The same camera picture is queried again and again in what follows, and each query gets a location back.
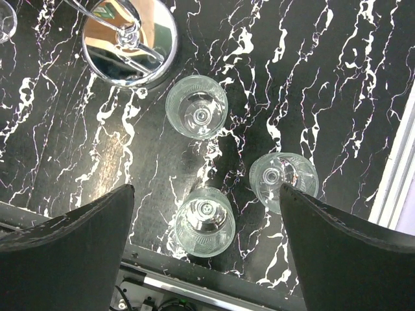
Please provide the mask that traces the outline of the chrome wine glass rack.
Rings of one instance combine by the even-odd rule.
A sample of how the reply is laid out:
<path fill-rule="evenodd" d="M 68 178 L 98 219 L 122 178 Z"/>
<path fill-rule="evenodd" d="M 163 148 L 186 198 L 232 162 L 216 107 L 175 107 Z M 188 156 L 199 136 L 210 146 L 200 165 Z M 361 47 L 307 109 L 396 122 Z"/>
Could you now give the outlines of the chrome wine glass rack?
<path fill-rule="evenodd" d="M 171 69 L 178 28 L 162 1 L 97 1 L 68 5 L 86 17 L 82 50 L 90 69 L 118 87 L 153 88 Z"/>

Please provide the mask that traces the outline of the ribbed goblet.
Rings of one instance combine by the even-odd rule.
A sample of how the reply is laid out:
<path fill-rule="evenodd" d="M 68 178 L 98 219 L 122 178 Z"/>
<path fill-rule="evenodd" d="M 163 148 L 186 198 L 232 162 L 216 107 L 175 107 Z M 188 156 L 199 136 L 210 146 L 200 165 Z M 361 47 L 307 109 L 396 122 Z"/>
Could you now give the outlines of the ribbed goblet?
<path fill-rule="evenodd" d="M 192 139 L 210 139 L 226 122 L 228 99 L 225 90 L 214 79 L 191 75 L 171 88 L 165 111 L 177 132 Z"/>
<path fill-rule="evenodd" d="M 189 193 L 174 222 L 179 245 L 186 253 L 201 258 L 223 253 L 233 242 L 235 230 L 230 202 L 214 187 Z"/>
<path fill-rule="evenodd" d="M 288 183 L 315 197 L 319 179 L 314 165 L 304 156 L 287 152 L 272 152 L 257 159 L 250 167 L 250 186 L 259 201 L 269 211 L 280 214 L 279 190 Z"/>

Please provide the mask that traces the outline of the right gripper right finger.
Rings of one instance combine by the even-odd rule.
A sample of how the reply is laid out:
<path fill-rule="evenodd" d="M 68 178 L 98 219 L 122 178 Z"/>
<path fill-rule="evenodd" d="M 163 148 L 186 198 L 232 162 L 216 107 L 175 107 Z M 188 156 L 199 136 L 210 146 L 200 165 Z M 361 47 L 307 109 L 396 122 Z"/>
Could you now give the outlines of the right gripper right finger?
<path fill-rule="evenodd" d="M 279 201 L 308 310 L 414 309 L 414 236 L 344 212 L 287 183 Z"/>

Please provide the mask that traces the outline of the clear stemmed wine glass right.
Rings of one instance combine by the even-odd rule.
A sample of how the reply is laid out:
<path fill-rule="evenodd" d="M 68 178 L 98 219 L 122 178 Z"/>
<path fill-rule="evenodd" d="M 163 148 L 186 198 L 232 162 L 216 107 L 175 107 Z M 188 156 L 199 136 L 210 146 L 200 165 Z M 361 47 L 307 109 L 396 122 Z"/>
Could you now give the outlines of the clear stemmed wine glass right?
<path fill-rule="evenodd" d="M 4 42 L 10 40 L 12 36 L 16 33 L 17 25 L 18 25 L 18 18 L 16 15 L 16 11 L 14 8 L 5 0 L 0 0 L 1 7 L 0 7 L 0 16 L 1 16 L 1 39 L 0 42 L 3 44 Z"/>

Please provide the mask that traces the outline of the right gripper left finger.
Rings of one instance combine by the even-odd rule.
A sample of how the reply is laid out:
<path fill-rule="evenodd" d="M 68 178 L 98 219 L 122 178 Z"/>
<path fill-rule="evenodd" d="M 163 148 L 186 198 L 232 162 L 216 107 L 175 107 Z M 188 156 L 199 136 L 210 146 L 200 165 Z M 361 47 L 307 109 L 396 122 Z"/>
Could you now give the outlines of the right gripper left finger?
<path fill-rule="evenodd" d="M 109 310 L 134 209 L 126 184 L 1 239 L 2 310 Z"/>

